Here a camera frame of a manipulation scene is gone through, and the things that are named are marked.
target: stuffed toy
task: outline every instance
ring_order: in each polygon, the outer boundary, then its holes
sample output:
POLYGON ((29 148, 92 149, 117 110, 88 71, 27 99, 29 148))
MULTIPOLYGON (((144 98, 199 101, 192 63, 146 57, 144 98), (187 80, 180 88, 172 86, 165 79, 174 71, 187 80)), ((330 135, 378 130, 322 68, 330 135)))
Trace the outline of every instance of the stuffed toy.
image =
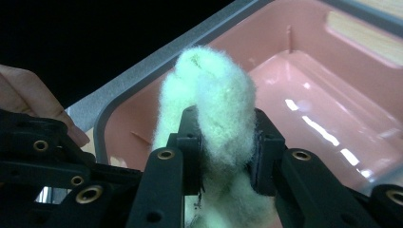
POLYGON ((195 105, 205 151, 204 191, 185 197, 185 227, 268 228, 274 199, 257 194, 245 170, 254 151, 256 88, 223 51, 191 47, 164 79, 152 150, 178 132, 182 112, 195 105))

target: green plush toy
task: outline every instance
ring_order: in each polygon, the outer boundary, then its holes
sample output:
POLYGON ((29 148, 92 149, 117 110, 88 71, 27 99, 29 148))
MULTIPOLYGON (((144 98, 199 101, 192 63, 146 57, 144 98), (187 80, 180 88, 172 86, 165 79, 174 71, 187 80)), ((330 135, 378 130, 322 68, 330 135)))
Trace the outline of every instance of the green plush toy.
POLYGON ((274 199, 251 187, 245 165, 254 151, 255 85, 222 51, 186 49, 163 81, 153 150, 178 132, 182 112, 195 105, 205 141, 201 169, 204 192, 185 197, 185 226, 267 228, 274 199))

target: light green cloth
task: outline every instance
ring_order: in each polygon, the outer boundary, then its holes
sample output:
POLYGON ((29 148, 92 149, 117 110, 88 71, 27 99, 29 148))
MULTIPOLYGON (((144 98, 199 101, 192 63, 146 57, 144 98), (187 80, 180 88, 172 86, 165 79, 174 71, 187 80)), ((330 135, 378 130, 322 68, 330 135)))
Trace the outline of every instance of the light green cloth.
POLYGON ((195 105, 205 140, 205 192, 185 198, 186 227, 269 227, 272 198, 255 193, 245 165, 254 151, 255 85, 223 51, 186 49, 163 81, 153 150, 178 132, 182 111, 195 105))

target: human hand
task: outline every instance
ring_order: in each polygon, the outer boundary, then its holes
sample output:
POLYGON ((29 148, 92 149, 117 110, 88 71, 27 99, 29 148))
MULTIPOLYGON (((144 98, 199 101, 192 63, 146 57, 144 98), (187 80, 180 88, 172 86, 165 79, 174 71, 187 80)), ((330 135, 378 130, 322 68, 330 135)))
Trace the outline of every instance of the human hand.
POLYGON ((0 65, 0 108, 62 121, 78 146, 89 143, 86 133, 74 124, 47 86, 31 71, 0 65))

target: pink container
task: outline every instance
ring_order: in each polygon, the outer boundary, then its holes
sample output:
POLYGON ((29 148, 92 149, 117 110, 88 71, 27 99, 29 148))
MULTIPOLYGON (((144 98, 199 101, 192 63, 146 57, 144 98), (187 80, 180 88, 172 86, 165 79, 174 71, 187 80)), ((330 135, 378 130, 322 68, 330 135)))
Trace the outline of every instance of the pink container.
MULTIPOLYGON (((403 185, 403 66, 332 30, 331 11, 337 9, 319 1, 278 0, 208 46, 225 50, 249 72, 258 88, 256 107, 288 147, 316 153, 344 185, 366 194, 385 181, 403 185)), ((97 151, 104 149, 108 161, 144 170, 160 84, 173 66, 157 70, 154 81, 118 97, 101 115, 97 151)))

